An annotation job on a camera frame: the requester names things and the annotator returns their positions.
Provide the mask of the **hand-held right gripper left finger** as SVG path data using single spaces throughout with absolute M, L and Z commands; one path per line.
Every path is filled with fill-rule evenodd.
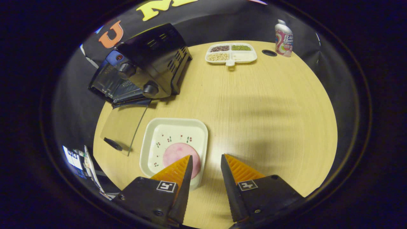
M 192 169 L 193 158 L 186 155 L 151 178 L 137 177 L 113 202 L 156 225 L 181 225 L 189 198 Z

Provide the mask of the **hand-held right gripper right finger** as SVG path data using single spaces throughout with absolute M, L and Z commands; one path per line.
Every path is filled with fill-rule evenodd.
M 303 197 L 278 175 L 264 175 L 229 154 L 221 171 L 235 227 L 249 227 L 286 214 Z

